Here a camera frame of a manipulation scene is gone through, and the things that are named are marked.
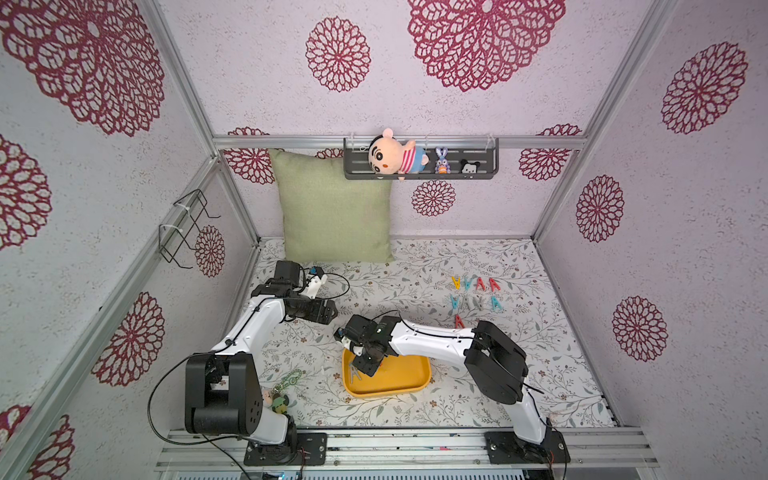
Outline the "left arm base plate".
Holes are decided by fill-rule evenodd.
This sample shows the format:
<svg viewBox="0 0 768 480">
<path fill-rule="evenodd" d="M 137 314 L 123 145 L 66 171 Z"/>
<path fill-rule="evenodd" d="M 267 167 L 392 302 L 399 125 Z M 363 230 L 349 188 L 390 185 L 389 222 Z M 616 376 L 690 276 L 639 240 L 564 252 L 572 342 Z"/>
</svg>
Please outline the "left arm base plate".
<svg viewBox="0 0 768 480">
<path fill-rule="evenodd" d="M 244 464 L 248 467 L 322 466 L 325 464 L 326 433 L 290 432 L 280 444 L 250 442 Z"/>
</svg>

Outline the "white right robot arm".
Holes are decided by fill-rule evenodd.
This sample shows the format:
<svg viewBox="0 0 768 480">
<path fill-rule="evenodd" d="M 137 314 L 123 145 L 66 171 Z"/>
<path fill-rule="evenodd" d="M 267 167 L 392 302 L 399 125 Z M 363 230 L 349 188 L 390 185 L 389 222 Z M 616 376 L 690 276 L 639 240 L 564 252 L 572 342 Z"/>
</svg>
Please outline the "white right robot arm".
<svg viewBox="0 0 768 480">
<path fill-rule="evenodd" d="M 417 324 L 392 312 L 379 320 L 354 315 L 334 338 L 353 355 L 353 368 L 368 377 L 374 377 L 389 357 L 419 356 L 462 367 L 483 395 L 503 406 L 519 440 L 540 445 L 545 439 L 546 422 L 525 382 L 527 356 L 491 322 L 448 329 Z"/>
</svg>

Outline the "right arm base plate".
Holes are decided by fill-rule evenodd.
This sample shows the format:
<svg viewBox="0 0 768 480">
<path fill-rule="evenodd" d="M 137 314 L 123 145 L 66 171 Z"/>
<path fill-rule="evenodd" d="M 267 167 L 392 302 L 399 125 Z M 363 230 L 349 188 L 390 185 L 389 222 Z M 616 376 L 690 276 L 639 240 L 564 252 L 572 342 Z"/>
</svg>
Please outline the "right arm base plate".
<svg viewBox="0 0 768 480">
<path fill-rule="evenodd" d="M 486 431 L 484 440 L 491 464 L 554 466 L 571 462 L 563 434 L 552 426 L 545 428 L 545 436 L 540 444 L 524 441 L 512 430 Z"/>
</svg>

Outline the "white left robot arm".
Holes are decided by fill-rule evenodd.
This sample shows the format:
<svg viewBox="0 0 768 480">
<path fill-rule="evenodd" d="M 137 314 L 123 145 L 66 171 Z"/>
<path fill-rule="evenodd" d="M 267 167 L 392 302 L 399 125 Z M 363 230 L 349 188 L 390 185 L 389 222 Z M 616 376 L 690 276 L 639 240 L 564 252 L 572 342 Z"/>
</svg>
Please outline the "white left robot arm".
<svg viewBox="0 0 768 480">
<path fill-rule="evenodd" d="M 259 285 L 232 329 L 211 351 L 192 355 L 185 365 L 184 424 L 199 435 L 235 435 L 264 445 L 286 441 L 289 417 L 264 404 L 257 358 L 272 331 L 288 319 L 323 325 L 338 315 L 335 302 L 317 296 L 328 276 L 313 276 L 300 287 L 271 279 Z"/>
</svg>

